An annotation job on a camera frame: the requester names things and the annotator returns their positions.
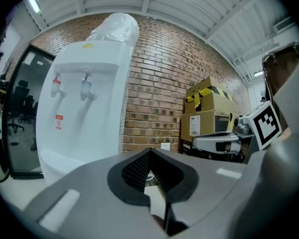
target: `white device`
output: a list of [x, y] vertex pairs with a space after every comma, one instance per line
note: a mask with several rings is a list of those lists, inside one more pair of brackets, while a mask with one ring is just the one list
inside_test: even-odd
[[242, 118], [243, 123], [248, 124], [255, 134], [259, 150], [263, 150], [282, 133], [277, 114], [270, 101], [259, 105]]
[[[117, 39], [122, 37], [118, 35], [122, 25], [114, 22], [108, 36], [117, 34], [116, 39], [90, 38], [69, 44], [56, 56], [45, 78], [38, 104], [36, 140], [48, 185], [80, 165], [121, 151], [124, 90], [139, 29], [128, 14], [119, 13], [119, 17], [133, 23], [134, 29], [122, 30], [127, 33], [125, 39]], [[92, 33], [98, 39], [97, 29]], [[130, 45], [126, 41], [128, 34], [136, 33]]]

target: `wall outlet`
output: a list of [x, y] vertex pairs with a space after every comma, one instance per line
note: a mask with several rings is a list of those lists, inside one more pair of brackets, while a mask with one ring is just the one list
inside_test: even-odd
[[161, 148], [161, 149], [170, 150], [170, 142], [162, 142], [162, 143], [160, 144], [160, 148]]

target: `fluorescent light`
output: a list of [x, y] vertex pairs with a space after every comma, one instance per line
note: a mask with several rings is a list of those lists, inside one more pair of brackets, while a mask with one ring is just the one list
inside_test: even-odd
[[254, 73], [254, 76], [256, 77], [256, 76], [262, 75], [263, 73], [264, 73], [263, 71], [258, 72], [258, 73]]
[[36, 3], [36, 0], [28, 0], [33, 8], [33, 10], [38, 13], [40, 11], [40, 8], [38, 4]]

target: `cardboard box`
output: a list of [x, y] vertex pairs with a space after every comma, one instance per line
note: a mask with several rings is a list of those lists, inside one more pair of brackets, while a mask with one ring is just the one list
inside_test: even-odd
[[212, 77], [187, 90], [186, 97], [185, 113], [208, 110], [235, 112], [232, 92]]
[[255, 134], [259, 150], [263, 150], [282, 133], [277, 114], [270, 101], [244, 115], [243, 122], [248, 124]]
[[238, 114], [219, 110], [183, 114], [181, 116], [180, 138], [192, 142], [192, 139], [199, 135], [230, 131], [233, 128], [235, 118], [238, 117]]

